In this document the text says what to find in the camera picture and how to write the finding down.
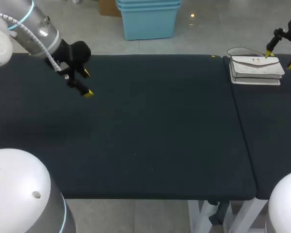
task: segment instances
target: cable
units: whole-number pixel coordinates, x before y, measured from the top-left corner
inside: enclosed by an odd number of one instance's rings
[[[38,37],[35,36],[35,34],[32,33],[32,31],[30,31],[24,24],[22,24],[21,22],[17,21],[16,19],[14,19],[13,17],[10,17],[8,15],[2,14],[0,13],[0,17],[12,22],[13,24],[16,24],[17,26],[19,26],[21,29],[23,29],[23,31],[28,34],[37,44],[38,46],[45,52],[47,58],[49,59],[50,63],[52,64],[52,66],[54,67],[54,70],[57,71],[61,71],[62,69],[59,67],[59,65],[55,62],[55,60],[52,58],[51,54],[49,53],[48,49],[41,43],[41,41],[38,39]]]

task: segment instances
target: blue plastic bin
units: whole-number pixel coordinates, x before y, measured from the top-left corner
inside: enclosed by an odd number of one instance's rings
[[[156,2],[170,2],[175,0],[119,0],[120,3],[156,3]]]
[[[121,8],[145,8],[145,7],[166,7],[177,6],[180,4],[180,0],[173,1],[156,1],[156,2],[138,2],[138,3],[123,3],[122,0],[117,0],[116,5]]]
[[[147,40],[173,36],[180,3],[175,6],[122,8],[124,35],[126,40]]]

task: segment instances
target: gray floor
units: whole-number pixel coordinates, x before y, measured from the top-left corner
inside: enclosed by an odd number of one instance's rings
[[[46,0],[45,12],[72,43],[84,40],[93,54],[214,54],[245,46],[265,52],[274,29],[287,28],[291,0],[182,0],[170,39],[126,41],[122,20],[100,16],[98,2]],[[25,52],[15,46],[15,52]],[[282,41],[277,53],[291,53]],[[79,233],[189,233],[186,201],[68,200]],[[222,232],[221,228],[213,232]]]

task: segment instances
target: cardboard box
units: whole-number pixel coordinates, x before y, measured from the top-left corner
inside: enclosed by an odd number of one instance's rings
[[[99,0],[99,9],[102,16],[122,17],[115,0]]]

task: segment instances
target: black table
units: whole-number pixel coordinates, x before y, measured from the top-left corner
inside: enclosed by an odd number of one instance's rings
[[[0,148],[66,198],[249,200],[256,187],[222,59],[92,56],[84,99],[40,60],[0,68]]]
[[[285,69],[291,55],[277,57]],[[261,200],[291,173],[291,70],[285,72],[280,86],[231,85]]]

